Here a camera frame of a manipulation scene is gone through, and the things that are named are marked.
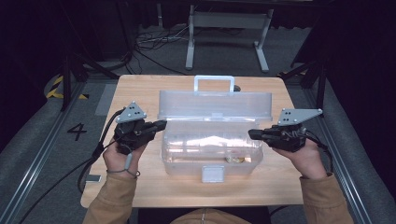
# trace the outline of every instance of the sleeve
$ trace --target sleeve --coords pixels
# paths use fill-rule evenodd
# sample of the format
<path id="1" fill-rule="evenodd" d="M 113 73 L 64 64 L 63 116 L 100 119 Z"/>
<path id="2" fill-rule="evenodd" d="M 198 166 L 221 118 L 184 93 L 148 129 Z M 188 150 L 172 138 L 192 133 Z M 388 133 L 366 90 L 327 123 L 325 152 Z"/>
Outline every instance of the sleeve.
<path id="1" fill-rule="evenodd" d="M 107 174 L 106 183 L 90 204 L 83 223 L 126 223 L 132 212 L 136 180 Z"/>
<path id="2" fill-rule="evenodd" d="M 309 224 L 353 223 L 343 191 L 333 174 L 318 180 L 301 177 L 300 182 L 305 216 Z"/>

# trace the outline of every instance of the metal frame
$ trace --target metal frame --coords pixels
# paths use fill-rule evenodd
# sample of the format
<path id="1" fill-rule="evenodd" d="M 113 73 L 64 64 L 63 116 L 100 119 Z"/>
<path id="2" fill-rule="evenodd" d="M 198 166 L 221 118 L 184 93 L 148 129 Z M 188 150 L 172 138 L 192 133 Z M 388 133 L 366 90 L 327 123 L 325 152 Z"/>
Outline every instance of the metal frame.
<path id="1" fill-rule="evenodd" d="M 186 69 L 191 70 L 194 60 L 194 27 L 223 27 L 223 28 L 244 28 L 262 29 L 260 40 L 254 42 L 257 58 L 264 73 L 269 71 L 265 60 L 262 46 L 268 33 L 271 23 L 273 10 L 268 10 L 267 14 L 245 14 L 245 13 L 216 13 L 216 12 L 197 12 L 195 6 L 190 6 L 189 17 L 189 45 L 187 48 Z"/>

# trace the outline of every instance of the hand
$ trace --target hand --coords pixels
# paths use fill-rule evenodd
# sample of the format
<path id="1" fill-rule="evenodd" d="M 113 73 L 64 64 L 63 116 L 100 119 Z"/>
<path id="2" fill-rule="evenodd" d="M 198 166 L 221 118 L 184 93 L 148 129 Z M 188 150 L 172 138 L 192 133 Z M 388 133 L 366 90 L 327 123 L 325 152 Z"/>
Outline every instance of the hand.
<path id="1" fill-rule="evenodd" d="M 282 149 L 273 148 L 280 155 L 288 158 L 294 167 L 308 179 L 321 179 L 327 176 L 324 169 L 318 145 L 313 141 L 306 139 L 305 146 L 296 152 L 289 152 Z"/>
<path id="2" fill-rule="evenodd" d="M 119 144 L 114 141 L 114 139 L 111 139 L 110 143 L 114 142 L 108 148 L 106 151 L 103 153 L 103 158 L 105 159 L 105 164 L 107 167 L 107 170 L 109 171 L 121 171 L 124 169 L 125 162 L 127 159 L 127 156 L 124 154 L 121 154 L 117 151 L 117 148 L 119 147 Z M 146 149 L 147 145 L 143 145 L 142 147 L 137 148 L 132 152 L 132 161 L 131 165 L 128 168 L 128 171 L 132 174 L 137 174 L 137 169 L 138 169 L 138 163 L 140 160 L 140 157 L 142 156 L 144 150 Z M 115 175 L 123 176 L 123 177 L 128 177 L 134 179 L 134 176 L 128 174 L 128 172 L 120 172 L 120 173 L 114 173 Z"/>

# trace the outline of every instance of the box handle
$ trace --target box handle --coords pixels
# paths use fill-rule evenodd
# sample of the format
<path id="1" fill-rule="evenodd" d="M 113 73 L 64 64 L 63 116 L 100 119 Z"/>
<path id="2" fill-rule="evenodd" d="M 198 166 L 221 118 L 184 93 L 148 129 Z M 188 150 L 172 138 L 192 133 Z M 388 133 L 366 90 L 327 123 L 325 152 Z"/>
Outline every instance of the box handle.
<path id="1" fill-rule="evenodd" d="M 235 79 L 231 76 L 202 76 L 197 75 L 194 77 L 194 91 L 198 91 L 199 80 L 229 80 L 230 81 L 230 92 L 233 92 L 233 86 L 235 85 Z"/>

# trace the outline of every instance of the number 4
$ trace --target number 4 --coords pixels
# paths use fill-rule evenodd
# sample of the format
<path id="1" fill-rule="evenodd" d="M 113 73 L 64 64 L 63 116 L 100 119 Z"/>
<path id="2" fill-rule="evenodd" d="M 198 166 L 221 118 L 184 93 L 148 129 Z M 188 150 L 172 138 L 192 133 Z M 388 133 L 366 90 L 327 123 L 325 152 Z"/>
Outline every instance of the number 4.
<path id="1" fill-rule="evenodd" d="M 74 126 L 73 128 L 67 130 L 67 132 L 68 133 L 76 133 L 77 136 L 76 136 L 75 141 L 78 141 L 79 135 L 82 134 L 82 133 L 87 132 L 87 131 L 82 130 L 83 127 L 84 127 L 84 124 L 80 123 L 80 124 Z"/>

